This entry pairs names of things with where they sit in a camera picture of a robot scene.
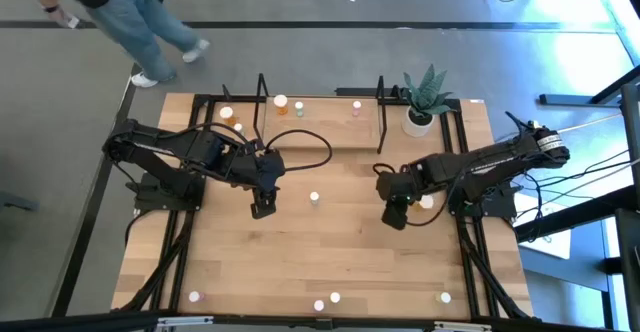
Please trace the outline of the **black aluminium rig frame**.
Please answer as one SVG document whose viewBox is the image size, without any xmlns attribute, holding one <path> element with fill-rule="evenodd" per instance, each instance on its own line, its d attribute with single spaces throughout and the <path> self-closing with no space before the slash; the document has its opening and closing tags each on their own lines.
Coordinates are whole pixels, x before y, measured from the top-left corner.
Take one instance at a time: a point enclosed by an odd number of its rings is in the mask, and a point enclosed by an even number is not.
<svg viewBox="0 0 640 332">
<path fill-rule="evenodd" d="M 432 123 L 423 137 L 407 135 L 402 106 L 364 99 L 352 115 L 346 98 L 306 98 L 304 116 L 288 106 L 237 103 L 240 123 L 280 150 L 287 173 L 278 180 L 276 212 L 254 220 L 248 191 L 218 181 L 206 185 L 184 257 L 169 269 L 161 307 L 183 314 L 467 320 L 471 316 L 455 220 L 440 208 L 409 209 L 397 231 L 381 219 L 384 204 L 373 165 L 392 166 L 445 150 L 493 141 L 486 106 L 464 100 L 455 115 Z M 310 202 L 310 193 L 319 202 Z M 202 292 L 191 303 L 189 293 Z M 341 295 L 334 304 L 332 292 Z M 439 303 L 447 292 L 452 301 Z M 323 300 L 316 312 L 313 304 Z"/>
</svg>

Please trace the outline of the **black neighbouring table frame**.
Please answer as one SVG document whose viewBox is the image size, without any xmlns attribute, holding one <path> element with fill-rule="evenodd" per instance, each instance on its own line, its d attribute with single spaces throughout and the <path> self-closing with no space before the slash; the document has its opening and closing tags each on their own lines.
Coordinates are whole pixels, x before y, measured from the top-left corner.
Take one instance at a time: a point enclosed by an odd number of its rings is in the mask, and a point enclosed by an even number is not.
<svg viewBox="0 0 640 332">
<path fill-rule="evenodd" d="M 607 274 L 622 275 L 629 326 L 632 332 L 640 332 L 640 65 L 596 95 L 594 102 L 617 94 L 621 96 L 633 184 L 553 213 L 539 222 L 528 222 L 517 227 L 516 232 L 522 238 L 527 227 L 539 227 L 546 236 L 613 216 L 620 255 L 603 260 L 601 266 Z"/>
</svg>

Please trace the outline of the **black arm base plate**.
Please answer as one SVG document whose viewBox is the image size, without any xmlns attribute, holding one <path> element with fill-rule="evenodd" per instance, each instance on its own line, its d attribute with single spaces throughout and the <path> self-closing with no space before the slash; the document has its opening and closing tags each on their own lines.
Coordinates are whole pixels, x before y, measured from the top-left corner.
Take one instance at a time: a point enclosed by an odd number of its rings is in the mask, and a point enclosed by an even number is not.
<svg viewBox="0 0 640 332">
<path fill-rule="evenodd" d="M 183 196 L 176 195 L 149 173 L 144 173 L 140 182 L 127 182 L 125 186 L 135 194 L 134 207 L 141 211 L 189 211 L 200 209 L 206 179 L 194 177 Z"/>
<path fill-rule="evenodd" d="M 447 202 L 449 213 L 462 217 L 512 218 L 516 215 L 514 195 L 518 191 L 510 180 L 492 186 L 465 181 L 452 190 Z"/>
</svg>

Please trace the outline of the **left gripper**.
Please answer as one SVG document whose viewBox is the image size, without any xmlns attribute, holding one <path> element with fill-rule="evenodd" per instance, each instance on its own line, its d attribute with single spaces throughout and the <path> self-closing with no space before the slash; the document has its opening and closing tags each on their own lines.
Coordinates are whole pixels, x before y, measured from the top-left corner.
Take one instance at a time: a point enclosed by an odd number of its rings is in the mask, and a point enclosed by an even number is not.
<svg viewBox="0 0 640 332">
<path fill-rule="evenodd" d="M 258 158 L 266 153 L 266 149 L 260 155 L 237 156 L 230 166 L 229 180 L 231 185 L 238 185 L 244 190 L 255 190 L 260 194 L 273 195 L 274 190 L 264 191 L 258 182 Z M 251 204 L 251 216 L 254 220 L 268 217 L 276 212 L 275 198 L 273 196 L 258 196 Z"/>
</svg>

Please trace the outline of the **black overhead frame bar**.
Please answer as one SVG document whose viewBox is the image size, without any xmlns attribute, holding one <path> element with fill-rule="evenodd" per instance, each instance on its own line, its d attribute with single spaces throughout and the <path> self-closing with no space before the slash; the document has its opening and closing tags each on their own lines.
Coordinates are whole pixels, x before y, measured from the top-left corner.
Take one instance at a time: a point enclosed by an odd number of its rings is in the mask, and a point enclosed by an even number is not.
<svg viewBox="0 0 640 332">
<path fill-rule="evenodd" d="M 116 311 L 104 314 L 50 317 L 0 322 L 0 332 L 132 332 L 157 328 L 157 320 L 162 317 L 213 316 L 210 325 L 249 325 L 249 326 L 285 326 L 289 328 L 305 327 L 314 329 L 316 318 L 322 317 L 277 317 L 249 315 L 179 315 L 169 310 L 158 311 Z M 433 331 L 435 321 L 454 321 L 436 319 L 378 319 L 329 317 L 335 320 L 339 328 L 381 328 L 381 329 L 419 329 Z M 546 323 L 535 318 L 506 319 L 498 317 L 476 317 L 470 320 L 454 321 L 486 324 L 493 332 L 621 332 L 613 329 Z"/>
</svg>

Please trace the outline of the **potted snake plant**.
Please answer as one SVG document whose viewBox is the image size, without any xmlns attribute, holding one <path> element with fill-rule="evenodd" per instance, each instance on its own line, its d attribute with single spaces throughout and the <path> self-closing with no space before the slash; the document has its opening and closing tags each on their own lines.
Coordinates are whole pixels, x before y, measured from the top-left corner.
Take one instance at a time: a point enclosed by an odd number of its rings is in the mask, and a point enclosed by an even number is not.
<svg viewBox="0 0 640 332">
<path fill-rule="evenodd" d="M 433 64 L 429 65 L 418 83 L 407 72 L 403 73 L 405 88 L 401 96 L 408 108 L 401 127 L 407 135 L 414 138 L 425 136 L 437 116 L 453 110 L 446 104 L 451 92 L 441 91 L 446 75 L 446 70 L 437 72 Z"/>
</svg>

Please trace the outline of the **silver aluminium bracket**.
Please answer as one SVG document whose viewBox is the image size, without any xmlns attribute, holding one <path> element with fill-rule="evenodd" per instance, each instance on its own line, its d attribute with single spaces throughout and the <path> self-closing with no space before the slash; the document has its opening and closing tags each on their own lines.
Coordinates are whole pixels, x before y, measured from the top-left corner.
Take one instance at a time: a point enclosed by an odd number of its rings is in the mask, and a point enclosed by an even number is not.
<svg viewBox="0 0 640 332">
<path fill-rule="evenodd" d="M 182 326 L 210 325 L 214 323 L 213 316 L 180 316 L 162 317 L 157 320 L 157 328 L 174 328 Z"/>
<path fill-rule="evenodd" d="M 454 321 L 435 321 L 433 332 L 493 332 L 486 324 L 475 324 Z"/>
</svg>

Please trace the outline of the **person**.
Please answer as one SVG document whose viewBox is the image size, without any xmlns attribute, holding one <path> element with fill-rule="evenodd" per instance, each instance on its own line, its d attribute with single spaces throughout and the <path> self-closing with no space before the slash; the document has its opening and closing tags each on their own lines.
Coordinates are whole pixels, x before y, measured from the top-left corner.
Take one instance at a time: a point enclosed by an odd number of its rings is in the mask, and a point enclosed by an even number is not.
<svg viewBox="0 0 640 332">
<path fill-rule="evenodd" d="M 186 63 L 193 63 L 209 48 L 210 42 L 172 16 L 159 0 L 75 0 L 107 37 L 120 45 L 141 71 L 130 78 L 139 88 L 169 81 L 176 71 L 163 55 L 157 38 L 181 51 Z M 66 12 L 60 0 L 38 0 L 42 10 L 56 24 L 68 28 L 66 20 L 76 17 Z"/>
</svg>

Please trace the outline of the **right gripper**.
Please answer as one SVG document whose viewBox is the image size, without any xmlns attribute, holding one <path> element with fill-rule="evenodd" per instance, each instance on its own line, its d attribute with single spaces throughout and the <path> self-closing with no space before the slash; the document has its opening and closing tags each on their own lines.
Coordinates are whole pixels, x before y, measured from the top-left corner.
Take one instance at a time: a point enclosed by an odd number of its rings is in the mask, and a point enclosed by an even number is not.
<svg viewBox="0 0 640 332">
<path fill-rule="evenodd" d="M 395 195 L 397 198 L 403 197 L 409 205 L 413 205 L 417 197 L 416 183 L 407 166 L 403 166 L 395 177 Z M 404 230 L 407 225 L 405 216 L 408 204 L 402 201 L 387 201 L 382 216 L 382 222 L 395 230 Z"/>
</svg>

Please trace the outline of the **dark grey floor fixture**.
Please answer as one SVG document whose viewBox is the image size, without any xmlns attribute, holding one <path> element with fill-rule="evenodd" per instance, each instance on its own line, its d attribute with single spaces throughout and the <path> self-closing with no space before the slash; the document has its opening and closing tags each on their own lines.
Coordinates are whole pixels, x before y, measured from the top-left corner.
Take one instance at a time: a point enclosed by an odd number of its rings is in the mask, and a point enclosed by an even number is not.
<svg viewBox="0 0 640 332">
<path fill-rule="evenodd" d="M 39 207 L 39 204 L 35 201 L 0 191 L 0 211 L 9 207 L 15 207 L 26 211 L 34 211 Z"/>
</svg>

